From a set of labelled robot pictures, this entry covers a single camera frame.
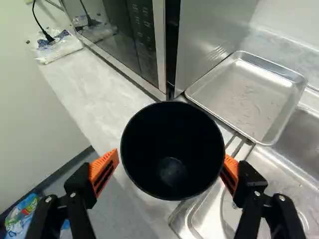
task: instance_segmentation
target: plastic bag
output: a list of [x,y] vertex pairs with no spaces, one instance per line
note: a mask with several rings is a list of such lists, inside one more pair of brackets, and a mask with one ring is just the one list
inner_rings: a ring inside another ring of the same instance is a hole
[[42,64],[48,64],[83,48],[80,40],[67,30],[47,28],[46,31],[54,38],[53,42],[49,43],[42,31],[31,38],[35,58]]
[[39,197],[32,193],[11,210],[4,222],[7,231],[5,239],[25,237],[38,201]]

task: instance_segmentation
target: black power cable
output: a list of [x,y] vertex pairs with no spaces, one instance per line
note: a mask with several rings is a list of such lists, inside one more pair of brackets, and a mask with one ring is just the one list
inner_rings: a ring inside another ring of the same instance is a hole
[[33,4],[32,4],[32,13],[33,13],[34,19],[35,19],[36,23],[38,23],[39,27],[41,28],[43,34],[45,35],[45,38],[46,38],[46,39],[48,40],[48,42],[50,43],[50,42],[54,41],[54,38],[53,38],[52,36],[50,36],[50,35],[43,29],[43,27],[40,25],[38,19],[36,19],[36,16],[35,16],[35,14],[34,14],[35,1],[36,1],[36,0],[33,0]]

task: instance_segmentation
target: metal screw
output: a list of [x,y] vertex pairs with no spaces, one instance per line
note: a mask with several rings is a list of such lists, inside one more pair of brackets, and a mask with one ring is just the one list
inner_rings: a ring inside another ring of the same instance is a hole
[[52,200],[51,197],[47,197],[47,198],[45,199],[45,202],[48,203],[48,202],[50,202],[51,200]]
[[238,209],[237,205],[233,202],[233,209]]
[[281,201],[285,201],[285,200],[286,200],[286,198],[285,198],[283,195],[279,195],[279,199],[280,199]]

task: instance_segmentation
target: microwave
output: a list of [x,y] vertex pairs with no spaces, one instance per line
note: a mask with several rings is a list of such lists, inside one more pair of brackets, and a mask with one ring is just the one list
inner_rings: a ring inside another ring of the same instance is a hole
[[60,0],[87,47],[159,100],[236,51],[258,0]]

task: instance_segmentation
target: white wall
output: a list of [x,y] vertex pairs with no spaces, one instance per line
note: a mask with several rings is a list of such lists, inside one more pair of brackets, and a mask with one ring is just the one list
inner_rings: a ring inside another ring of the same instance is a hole
[[[68,24],[63,12],[39,21]],[[46,83],[25,41],[39,30],[23,0],[0,7],[0,212],[89,146]]]
[[318,0],[259,0],[251,25],[319,49]]

